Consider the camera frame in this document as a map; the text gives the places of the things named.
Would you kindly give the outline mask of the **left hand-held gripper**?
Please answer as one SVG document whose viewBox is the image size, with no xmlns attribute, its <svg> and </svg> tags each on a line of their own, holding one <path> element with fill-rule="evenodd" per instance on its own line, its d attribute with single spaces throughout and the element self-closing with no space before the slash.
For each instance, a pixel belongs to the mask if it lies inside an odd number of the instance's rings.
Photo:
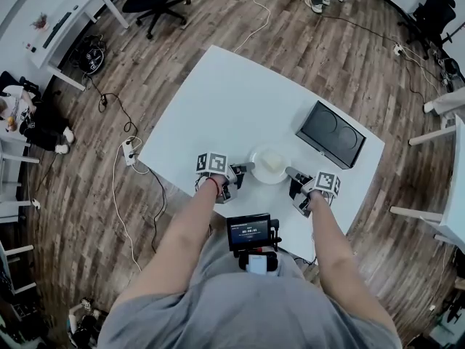
<svg viewBox="0 0 465 349">
<path fill-rule="evenodd" d="M 255 168 L 254 162 L 242 164 L 230 164 L 226 155 L 214 152 L 207 152 L 197 157 L 195 173 L 198 179 L 195 182 L 195 190 L 199 188 L 202 179 L 222 176 L 222 185 L 218 187 L 216 203 L 225 204 L 237 197 L 244 176 Z"/>
</svg>

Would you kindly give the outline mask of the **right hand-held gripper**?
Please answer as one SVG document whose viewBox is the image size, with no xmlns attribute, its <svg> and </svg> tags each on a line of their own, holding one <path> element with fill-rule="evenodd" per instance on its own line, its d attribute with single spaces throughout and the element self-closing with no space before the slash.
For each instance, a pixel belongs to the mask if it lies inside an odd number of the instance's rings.
<svg viewBox="0 0 465 349">
<path fill-rule="evenodd" d="M 319 191 L 329 206 L 339 195 L 341 180 L 336 174 L 318 171 L 315 177 L 310 177 L 293 167 L 286 167 L 285 172 L 291 178 L 289 196 L 293 206 L 304 217 L 311 213 L 311 192 Z"/>
</svg>

